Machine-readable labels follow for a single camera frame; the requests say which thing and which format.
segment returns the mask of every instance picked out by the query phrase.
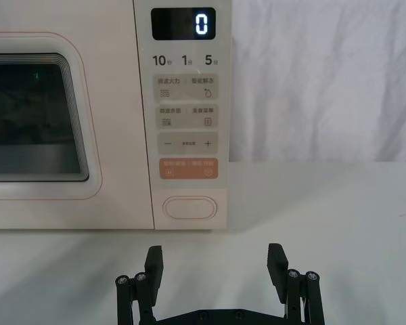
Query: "white curtain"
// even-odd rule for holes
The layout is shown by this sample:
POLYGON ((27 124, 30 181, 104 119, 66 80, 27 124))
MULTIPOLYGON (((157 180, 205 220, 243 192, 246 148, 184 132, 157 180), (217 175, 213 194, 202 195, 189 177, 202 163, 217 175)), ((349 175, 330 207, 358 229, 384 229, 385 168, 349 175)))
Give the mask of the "white curtain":
POLYGON ((233 0, 232 83, 232 161, 406 161, 406 0, 233 0))

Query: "white button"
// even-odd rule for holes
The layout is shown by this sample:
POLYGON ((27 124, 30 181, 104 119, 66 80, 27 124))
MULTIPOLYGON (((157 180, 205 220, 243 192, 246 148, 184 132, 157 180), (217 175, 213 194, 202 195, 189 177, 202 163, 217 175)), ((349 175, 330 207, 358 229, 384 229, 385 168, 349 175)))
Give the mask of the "white button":
POLYGON ((173 219, 210 219, 217 213, 217 204, 207 196, 172 196, 162 209, 173 219))

